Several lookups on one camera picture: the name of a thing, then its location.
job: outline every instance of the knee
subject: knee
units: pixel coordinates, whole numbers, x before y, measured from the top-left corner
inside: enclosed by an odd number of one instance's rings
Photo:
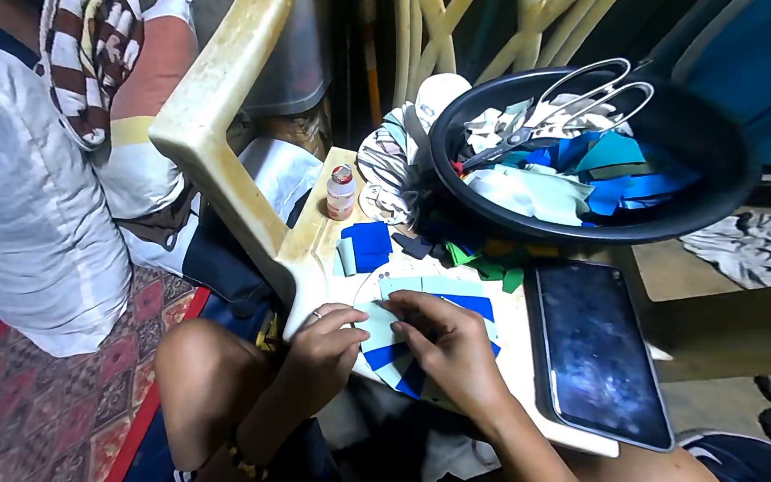
[[[253,362],[254,346],[240,340],[219,323],[194,318],[179,323],[159,341],[156,368],[159,377],[170,371],[198,371],[209,376],[223,367]]]

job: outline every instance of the pillow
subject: pillow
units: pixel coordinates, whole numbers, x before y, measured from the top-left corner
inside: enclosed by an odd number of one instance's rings
[[[44,82],[0,50],[0,318],[56,357],[97,351],[130,268]]]
[[[142,19],[144,45],[112,100],[112,152],[93,163],[112,217],[122,220],[156,213],[183,191],[183,174],[153,146],[147,128],[198,55],[186,0],[159,0]]]

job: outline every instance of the small bottle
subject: small bottle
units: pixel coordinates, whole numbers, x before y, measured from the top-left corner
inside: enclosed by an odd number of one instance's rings
[[[353,169],[344,164],[332,171],[327,182],[327,213],[336,221],[346,220],[353,212],[353,195],[356,193],[356,180]]]

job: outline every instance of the hand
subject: hand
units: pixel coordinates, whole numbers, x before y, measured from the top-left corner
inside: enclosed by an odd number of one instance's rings
[[[370,333],[341,327],[368,319],[368,314],[341,303],[327,303],[311,315],[296,333],[293,345],[273,382],[282,403],[290,405],[289,416],[305,420],[335,398],[344,388],[359,355],[359,343]]]
[[[481,315],[406,290],[392,292],[385,307],[406,320],[392,323],[391,329],[406,336],[423,370],[470,418],[495,413],[500,402],[511,397]]]

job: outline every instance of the scissors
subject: scissors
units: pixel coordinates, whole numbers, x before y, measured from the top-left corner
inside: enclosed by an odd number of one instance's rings
[[[591,110],[596,108],[598,105],[605,104],[622,92],[631,89],[641,90],[644,93],[644,101],[641,104],[639,104],[629,114],[619,118],[613,125],[605,129],[597,130],[597,132],[605,132],[609,129],[614,129],[617,126],[622,125],[624,122],[629,120],[630,117],[636,115],[653,98],[655,92],[653,85],[649,84],[648,82],[631,82],[622,87],[617,87],[618,82],[621,82],[632,70],[630,61],[626,60],[625,58],[612,58],[609,60],[602,60],[600,62],[591,63],[582,69],[577,69],[573,72],[570,72],[568,75],[565,75],[563,78],[561,78],[561,80],[552,84],[551,87],[548,88],[547,91],[543,93],[543,95],[541,95],[540,99],[535,103],[535,107],[530,109],[525,114],[525,119],[530,119],[531,113],[533,113],[534,109],[537,108],[536,106],[542,102],[545,102],[546,99],[551,96],[551,93],[558,87],[561,87],[564,82],[570,81],[579,75],[584,75],[587,72],[598,71],[600,69],[606,70],[605,68],[609,66],[619,67],[622,73],[615,77],[612,81],[606,82],[605,84],[590,90],[588,93],[584,93],[568,102],[565,102],[557,109],[552,111],[549,115],[543,117],[541,121],[537,123],[537,125],[524,126],[514,130],[507,137],[505,137],[505,139],[502,140],[498,146],[484,149],[483,151],[480,151],[476,155],[472,156],[469,160],[465,161],[463,163],[463,169],[471,169],[482,163],[496,159],[502,154],[507,154],[508,152],[520,146],[528,148],[529,150],[552,146],[558,143],[561,138],[570,137],[564,132],[564,130],[576,129],[575,127],[567,127],[567,125],[578,119],[580,116],[591,112]],[[565,118],[563,122],[556,122],[554,124],[549,122],[550,119],[565,111],[567,107],[583,100],[593,100],[594,97],[599,94],[603,94],[602,97],[595,100],[594,102],[591,102],[575,114]]]

